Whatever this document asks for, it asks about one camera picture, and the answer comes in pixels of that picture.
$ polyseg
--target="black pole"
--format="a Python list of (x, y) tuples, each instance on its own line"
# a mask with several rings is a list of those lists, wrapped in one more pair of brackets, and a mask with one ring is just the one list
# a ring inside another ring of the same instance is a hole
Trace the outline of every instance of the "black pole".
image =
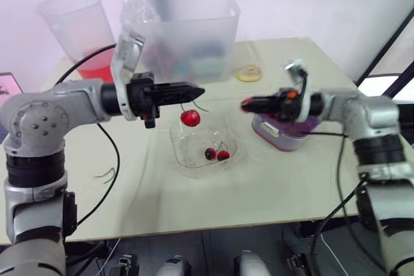
[(397, 31), (389, 38), (388, 42), (382, 47), (381, 51), (377, 54), (377, 56), (374, 58), (372, 63), (368, 66), (367, 70), (362, 74), (362, 76), (358, 79), (356, 82), (356, 86), (359, 87), (361, 83), (365, 80), (366, 77), (373, 71), (375, 66), (380, 62), (380, 60), (383, 58), (383, 56), (387, 53), (389, 48), (393, 45), (395, 40), (399, 37), (399, 35), (402, 33), (402, 31), (405, 29), (405, 27), (408, 25), (408, 23), (411, 21), (411, 19), (414, 16), (414, 8), (411, 9), (411, 12), (407, 15), (407, 17), (403, 20), (401, 25), (398, 27)]
[(407, 69), (389, 86), (383, 95), (393, 98), (414, 78), (414, 62), (408, 65)]

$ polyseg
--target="white wall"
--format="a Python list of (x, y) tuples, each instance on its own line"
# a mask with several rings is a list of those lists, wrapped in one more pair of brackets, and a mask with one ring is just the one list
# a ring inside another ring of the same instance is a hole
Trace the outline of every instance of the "white wall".
[[(25, 92), (39, 90), (65, 53), (35, 7), (44, 0), (0, 0), (0, 72), (11, 71)], [(123, 0), (103, 0), (115, 37)]]
[[(0, 72), (12, 71), (25, 92), (39, 90), (64, 52), (34, 13), (43, 0), (0, 0)], [(238, 39), (309, 36), (356, 79), (414, 0), (236, 0)], [(122, 0), (103, 0), (115, 37)]]
[(311, 37), (353, 80), (369, 66), (414, 0), (236, 0), (238, 40)]

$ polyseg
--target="clear plastic container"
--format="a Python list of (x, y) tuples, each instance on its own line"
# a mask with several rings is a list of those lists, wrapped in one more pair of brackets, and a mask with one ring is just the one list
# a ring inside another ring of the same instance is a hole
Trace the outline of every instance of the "clear plastic container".
[(229, 78), (240, 9), (234, 0), (140, 0), (124, 8), (124, 27), (144, 36), (139, 71), (158, 82)]
[[(228, 131), (226, 122), (210, 112), (203, 114), (200, 124), (195, 127), (188, 127), (181, 121), (173, 123), (170, 135), (178, 163), (191, 169), (192, 173), (212, 172), (213, 167), (221, 170), (237, 152), (236, 140)], [(228, 151), (230, 157), (223, 161), (218, 161), (217, 157), (208, 160), (205, 156), (207, 148), (213, 148), (216, 154)]]
[[(47, 0), (36, 12), (44, 18), (74, 63), (114, 43), (102, 0)], [(102, 78), (111, 82), (112, 56), (113, 50), (102, 52), (81, 65), (78, 72), (85, 79)]]

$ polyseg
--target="clear plastic bowl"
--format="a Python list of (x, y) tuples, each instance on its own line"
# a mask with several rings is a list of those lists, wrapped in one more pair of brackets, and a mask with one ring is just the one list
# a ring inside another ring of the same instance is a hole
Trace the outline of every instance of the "clear plastic bowl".
[[(181, 121), (175, 122), (170, 129), (175, 158), (185, 168), (197, 170), (202, 167), (222, 169), (228, 165), (237, 152), (237, 143), (228, 131), (226, 122), (219, 116), (206, 113), (201, 116), (201, 122), (195, 127), (188, 127)], [(223, 161), (207, 160), (204, 152), (214, 148), (216, 153), (225, 150), (230, 157)]]

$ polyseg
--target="white table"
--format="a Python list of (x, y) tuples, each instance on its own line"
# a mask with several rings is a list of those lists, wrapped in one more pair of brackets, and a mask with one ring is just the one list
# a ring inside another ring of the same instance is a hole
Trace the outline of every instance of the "white table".
[[(68, 240), (110, 239), (206, 228), (250, 226), (273, 222), (308, 220), (326, 216), (338, 203), (335, 166), (340, 139), (312, 136), (297, 151), (278, 151), (255, 134), (250, 116), (239, 103), (252, 94), (270, 94), (290, 85), (281, 65), (301, 58), (309, 70), (309, 87), (353, 89), (331, 59), (310, 39), (292, 38), (235, 45), (235, 67), (259, 63), (263, 78), (254, 83), (235, 78), (203, 85), (206, 93), (197, 100), (202, 107), (224, 116), (237, 138), (238, 150), (227, 169), (212, 168), (204, 178), (188, 178), (177, 163), (169, 127), (178, 120), (180, 107), (161, 108), (157, 127), (146, 130), (141, 121), (113, 118), (104, 127), (118, 144), (122, 157), (118, 180), (103, 205)], [(70, 64), (63, 62), (48, 85), (52, 85)], [(335, 123), (324, 123), (320, 131), (340, 132)], [(404, 140), (406, 155), (414, 151)], [(94, 178), (116, 165), (111, 144), (95, 125), (79, 127), (66, 138), (68, 189), (76, 193), (81, 218), (101, 198), (107, 186)], [(3, 148), (0, 162), (5, 163)], [(358, 181), (356, 158), (351, 143), (342, 161), (344, 193)], [(5, 165), (0, 179), (6, 177)], [(355, 213), (354, 202), (349, 212)], [(3, 188), (0, 215), (5, 215)], [(0, 220), (0, 243), (7, 243), (5, 217)]]

